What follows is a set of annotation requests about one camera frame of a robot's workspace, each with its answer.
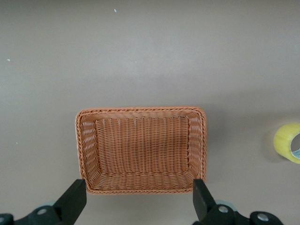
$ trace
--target yellow tape roll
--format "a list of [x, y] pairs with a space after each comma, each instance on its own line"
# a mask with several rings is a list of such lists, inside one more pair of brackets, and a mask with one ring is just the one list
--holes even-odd
[[274, 136], [274, 148], [278, 154], [300, 164], [300, 149], [294, 152], [291, 150], [291, 143], [298, 134], [300, 134], [300, 123], [283, 125]]

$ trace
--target screw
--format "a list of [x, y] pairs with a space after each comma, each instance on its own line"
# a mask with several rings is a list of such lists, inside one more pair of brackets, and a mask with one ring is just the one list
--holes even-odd
[[265, 222], [269, 221], [268, 216], [266, 214], [263, 214], [263, 213], [258, 214], [257, 218], [259, 218], [261, 221], [265, 221]]
[[223, 205], [221, 205], [219, 207], [219, 211], [222, 212], [222, 213], [228, 213], [228, 209], [225, 206], [223, 206]]
[[42, 215], [42, 214], [44, 214], [45, 212], [47, 212], [47, 209], [41, 209], [41, 210], [37, 211], [37, 214], [38, 214], [38, 215]]

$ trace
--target tape roll core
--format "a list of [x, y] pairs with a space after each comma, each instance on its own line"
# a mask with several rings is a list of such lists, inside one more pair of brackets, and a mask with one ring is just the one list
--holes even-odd
[[300, 164], [300, 123], [288, 123], [278, 129], [274, 136], [274, 148], [276, 152], [294, 163]]

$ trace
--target brown rectangular basket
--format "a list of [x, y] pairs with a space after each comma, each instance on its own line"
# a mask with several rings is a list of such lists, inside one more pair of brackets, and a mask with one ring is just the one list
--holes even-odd
[[91, 194], [191, 192], [206, 176], [206, 116], [196, 106], [92, 108], [75, 120]]

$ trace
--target wicker basket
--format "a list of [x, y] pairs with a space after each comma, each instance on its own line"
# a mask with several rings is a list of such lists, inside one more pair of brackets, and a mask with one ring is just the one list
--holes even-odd
[[206, 117], [196, 106], [92, 108], [75, 121], [91, 194], [191, 192], [206, 176]]

